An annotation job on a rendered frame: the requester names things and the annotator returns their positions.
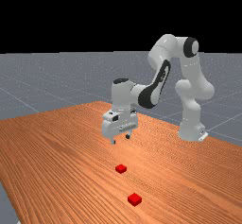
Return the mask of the red cube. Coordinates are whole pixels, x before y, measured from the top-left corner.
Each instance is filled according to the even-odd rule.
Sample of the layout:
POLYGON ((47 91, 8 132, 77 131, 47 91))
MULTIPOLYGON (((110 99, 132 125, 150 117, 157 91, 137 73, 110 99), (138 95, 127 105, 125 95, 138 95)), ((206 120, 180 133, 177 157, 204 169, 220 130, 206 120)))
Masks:
POLYGON ((137 206, 141 202, 142 202, 142 198, 136 193, 133 193, 130 196, 128 196, 128 203, 130 203, 132 206, 137 206))
POLYGON ((118 172, 119 174, 123 174, 124 172, 127 171, 127 167, 125 165, 120 164, 115 167, 115 171, 118 172))

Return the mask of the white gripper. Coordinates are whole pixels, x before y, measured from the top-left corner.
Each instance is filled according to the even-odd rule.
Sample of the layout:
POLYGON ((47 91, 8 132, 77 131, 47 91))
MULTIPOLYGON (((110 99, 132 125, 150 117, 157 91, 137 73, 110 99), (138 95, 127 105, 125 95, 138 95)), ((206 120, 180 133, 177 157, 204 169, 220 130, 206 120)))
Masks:
POLYGON ((131 131, 138 128, 138 115, 135 109, 117 112, 109 110, 102 118, 102 135, 110 138, 112 145, 116 144, 114 136, 126 132, 126 139, 130 139, 131 131))

